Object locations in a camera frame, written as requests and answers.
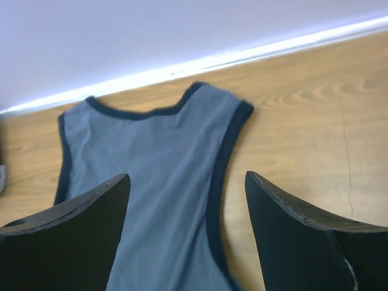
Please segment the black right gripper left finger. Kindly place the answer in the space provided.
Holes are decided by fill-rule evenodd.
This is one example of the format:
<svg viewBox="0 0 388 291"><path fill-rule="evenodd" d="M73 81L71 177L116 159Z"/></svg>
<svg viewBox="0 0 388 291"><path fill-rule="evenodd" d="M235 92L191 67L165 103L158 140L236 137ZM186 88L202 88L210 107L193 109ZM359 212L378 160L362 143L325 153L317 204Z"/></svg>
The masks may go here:
<svg viewBox="0 0 388 291"><path fill-rule="evenodd" d="M130 177L1 227L1 290L105 290L130 196Z"/></svg>

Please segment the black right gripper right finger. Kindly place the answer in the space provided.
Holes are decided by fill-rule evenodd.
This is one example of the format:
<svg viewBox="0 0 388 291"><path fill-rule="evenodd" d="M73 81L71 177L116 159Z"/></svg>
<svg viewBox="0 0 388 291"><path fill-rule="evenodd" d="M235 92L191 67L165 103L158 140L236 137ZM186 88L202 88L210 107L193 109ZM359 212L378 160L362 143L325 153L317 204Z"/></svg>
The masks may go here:
<svg viewBox="0 0 388 291"><path fill-rule="evenodd" d="M267 290L386 290L387 228L293 196L256 172L246 197Z"/></svg>

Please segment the blue tank top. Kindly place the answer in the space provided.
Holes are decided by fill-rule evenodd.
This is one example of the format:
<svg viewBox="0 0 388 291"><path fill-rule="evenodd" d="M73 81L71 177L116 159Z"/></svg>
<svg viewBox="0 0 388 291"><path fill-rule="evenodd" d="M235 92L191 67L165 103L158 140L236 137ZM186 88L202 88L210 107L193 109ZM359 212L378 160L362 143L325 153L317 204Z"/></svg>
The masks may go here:
<svg viewBox="0 0 388 291"><path fill-rule="evenodd" d="M130 197L108 290L239 290L221 240L222 185L253 106L194 82L177 104L136 113L94 97L59 116L55 203L125 173Z"/></svg>

